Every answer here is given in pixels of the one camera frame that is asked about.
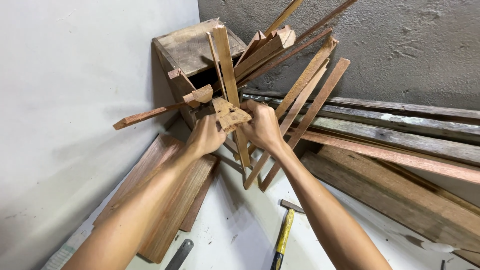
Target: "metal ruler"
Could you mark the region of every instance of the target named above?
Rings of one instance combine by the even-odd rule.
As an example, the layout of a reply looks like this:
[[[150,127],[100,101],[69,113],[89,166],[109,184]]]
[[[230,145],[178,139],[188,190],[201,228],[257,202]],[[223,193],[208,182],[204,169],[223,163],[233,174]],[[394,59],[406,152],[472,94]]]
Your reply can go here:
[[[165,270],[179,270],[181,264],[190,253],[193,248],[193,241],[190,239],[185,239],[181,246],[178,248],[175,255],[173,255],[172,260],[168,263]]]

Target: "white floor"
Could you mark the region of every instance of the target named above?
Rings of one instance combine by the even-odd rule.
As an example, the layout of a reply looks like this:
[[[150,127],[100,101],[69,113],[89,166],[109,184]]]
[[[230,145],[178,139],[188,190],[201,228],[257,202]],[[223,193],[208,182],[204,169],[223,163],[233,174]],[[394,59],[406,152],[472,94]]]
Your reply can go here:
[[[169,132],[185,141],[189,130],[179,119]],[[192,231],[178,232],[177,240],[172,242],[161,264],[149,264],[136,256],[127,269],[163,270],[186,238],[193,241],[194,248],[180,269],[270,269],[282,219],[287,212],[279,206],[279,201],[286,199],[300,204],[282,171],[265,193],[258,189],[256,182],[245,191],[240,165],[234,161],[231,152],[222,146],[216,154],[222,157],[220,173],[210,186]],[[261,152],[258,150],[254,155],[258,159]],[[273,160],[270,160],[261,173],[262,177],[272,165]],[[360,223],[393,269],[439,270],[442,260],[445,260],[447,270],[480,270],[456,255],[426,251],[412,244],[405,236],[427,240],[336,189],[325,186]],[[105,198],[76,234],[89,234],[92,222],[115,191]],[[335,269],[304,215],[295,214],[282,269]]]

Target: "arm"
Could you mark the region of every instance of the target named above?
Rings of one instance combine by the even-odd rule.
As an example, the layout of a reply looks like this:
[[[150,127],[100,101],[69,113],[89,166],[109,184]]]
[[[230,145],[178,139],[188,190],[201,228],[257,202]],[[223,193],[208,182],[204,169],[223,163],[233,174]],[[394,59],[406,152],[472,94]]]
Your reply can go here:
[[[225,138],[215,116],[197,121],[181,153],[97,226],[62,269],[125,269],[163,212],[176,180],[201,156],[217,150]]]
[[[241,127],[243,132],[280,162],[333,265],[339,270],[391,269],[360,225],[308,172],[283,140],[274,110],[252,100],[242,103],[241,108],[253,114],[252,122]]]

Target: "hammer head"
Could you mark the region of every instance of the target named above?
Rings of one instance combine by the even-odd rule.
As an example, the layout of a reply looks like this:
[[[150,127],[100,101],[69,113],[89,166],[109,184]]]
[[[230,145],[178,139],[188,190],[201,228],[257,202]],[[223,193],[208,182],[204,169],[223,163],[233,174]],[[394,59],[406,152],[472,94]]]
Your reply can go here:
[[[287,209],[293,209],[297,213],[305,214],[305,212],[303,211],[302,208],[300,208],[299,206],[294,205],[293,203],[291,203],[289,201],[286,201],[286,200],[281,200],[280,201],[280,206],[283,206]]]

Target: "gray textured wall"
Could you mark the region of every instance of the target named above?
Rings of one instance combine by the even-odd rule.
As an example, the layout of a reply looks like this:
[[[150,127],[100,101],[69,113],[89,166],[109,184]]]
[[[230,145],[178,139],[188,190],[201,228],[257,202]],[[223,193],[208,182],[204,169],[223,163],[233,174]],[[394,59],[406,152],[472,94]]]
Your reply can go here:
[[[198,0],[198,6],[201,21],[220,17],[248,43],[288,2]],[[284,23],[299,36],[342,2],[305,0]],[[329,24],[339,40],[331,63],[351,60],[333,96],[480,110],[480,1],[359,0]],[[287,92],[320,45],[249,87]]]

